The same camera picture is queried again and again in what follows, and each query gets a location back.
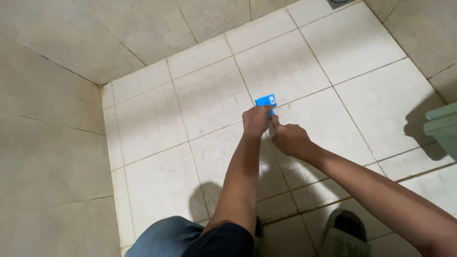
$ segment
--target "forearm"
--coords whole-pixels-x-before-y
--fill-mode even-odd
[[[242,136],[228,165],[218,205],[205,232],[221,223],[233,222],[254,234],[260,141],[261,135]]]
[[[425,256],[455,255],[456,220],[416,193],[318,146],[300,159],[341,185],[376,218]]]

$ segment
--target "bathroom floor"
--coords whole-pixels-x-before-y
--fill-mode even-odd
[[[457,215],[457,165],[425,137],[443,106],[365,3],[301,0],[103,87],[123,252],[152,223],[214,213],[241,114],[274,93],[282,124]],[[420,256],[326,175],[260,150],[264,256],[312,257],[332,210],[360,216],[372,256]]]

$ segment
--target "wall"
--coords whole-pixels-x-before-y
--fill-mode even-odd
[[[457,102],[457,1],[365,1],[445,101]]]
[[[0,35],[106,84],[296,0],[3,0]]]
[[[120,256],[99,89],[3,36],[0,177],[1,256]]]

